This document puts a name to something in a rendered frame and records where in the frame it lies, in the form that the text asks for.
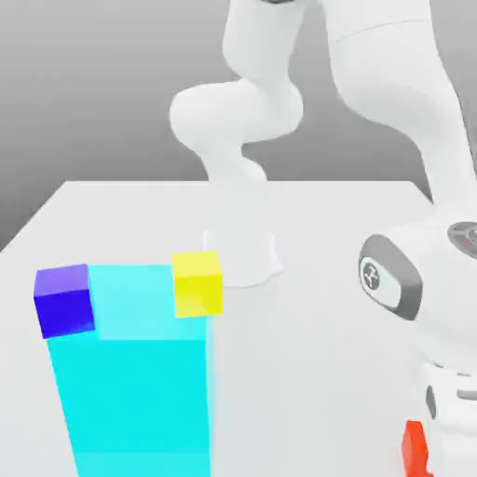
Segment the small blue cube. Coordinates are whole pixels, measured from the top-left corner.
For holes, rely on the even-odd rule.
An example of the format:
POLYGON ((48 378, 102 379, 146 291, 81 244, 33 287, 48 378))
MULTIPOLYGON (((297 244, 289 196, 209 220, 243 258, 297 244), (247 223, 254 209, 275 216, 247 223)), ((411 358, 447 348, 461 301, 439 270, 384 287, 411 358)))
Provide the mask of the small blue cube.
POLYGON ((95 329, 86 264, 39 269, 34 304, 44 339, 95 329))

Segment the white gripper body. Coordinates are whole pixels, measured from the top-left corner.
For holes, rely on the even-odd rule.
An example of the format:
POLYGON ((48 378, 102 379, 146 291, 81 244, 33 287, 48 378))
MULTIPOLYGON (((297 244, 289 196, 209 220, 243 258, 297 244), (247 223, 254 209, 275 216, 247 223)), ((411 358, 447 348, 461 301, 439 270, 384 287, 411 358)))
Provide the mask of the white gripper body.
POLYGON ((477 413, 425 413, 429 466, 434 477, 477 477, 477 413))

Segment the large cyan box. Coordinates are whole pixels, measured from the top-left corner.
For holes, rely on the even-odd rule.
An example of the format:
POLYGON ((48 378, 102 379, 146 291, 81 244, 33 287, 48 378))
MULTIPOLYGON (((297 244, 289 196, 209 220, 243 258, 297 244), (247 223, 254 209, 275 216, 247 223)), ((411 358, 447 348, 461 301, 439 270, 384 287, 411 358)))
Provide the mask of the large cyan box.
POLYGON ((95 329, 48 340, 77 477, 211 477, 211 321, 168 265, 89 268, 95 329))

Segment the small yellow cube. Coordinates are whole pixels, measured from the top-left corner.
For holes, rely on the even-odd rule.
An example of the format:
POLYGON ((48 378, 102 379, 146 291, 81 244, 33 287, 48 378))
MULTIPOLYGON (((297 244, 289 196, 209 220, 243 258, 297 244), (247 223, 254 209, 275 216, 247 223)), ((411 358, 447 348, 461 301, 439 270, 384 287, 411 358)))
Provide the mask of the small yellow cube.
POLYGON ((177 318, 223 312, 224 277, 216 251, 174 253, 171 267, 177 318))

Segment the small red cube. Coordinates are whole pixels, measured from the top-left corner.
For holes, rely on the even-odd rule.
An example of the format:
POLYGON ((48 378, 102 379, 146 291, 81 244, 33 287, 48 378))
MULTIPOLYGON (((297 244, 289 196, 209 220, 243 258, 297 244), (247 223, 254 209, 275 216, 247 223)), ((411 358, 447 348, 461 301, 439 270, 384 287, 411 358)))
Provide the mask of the small red cube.
POLYGON ((429 449, 420 421, 407 420, 402 436, 405 477, 434 477, 428 470, 429 449))

